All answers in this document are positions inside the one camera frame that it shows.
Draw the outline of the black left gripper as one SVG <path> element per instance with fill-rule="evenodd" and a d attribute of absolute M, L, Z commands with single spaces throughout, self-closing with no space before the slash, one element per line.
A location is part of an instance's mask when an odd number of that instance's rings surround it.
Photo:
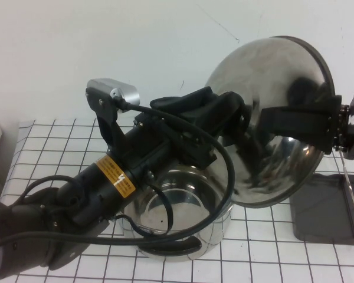
<path fill-rule="evenodd" d="M 221 137 L 223 146 L 235 144 L 235 135 L 245 131 L 251 114 L 239 94 L 229 91 L 217 95 L 211 87 L 181 97 L 157 98 L 150 107 L 180 118 L 200 118 L 200 128 L 213 137 Z M 124 159 L 130 169 L 154 174 L 167 172 L 177 164 L 205 169 L 217 159 L 207 141 L 185 134 L 162 119 L 137 116 L 134 124 L 126 133 L 130 152 Z"/>

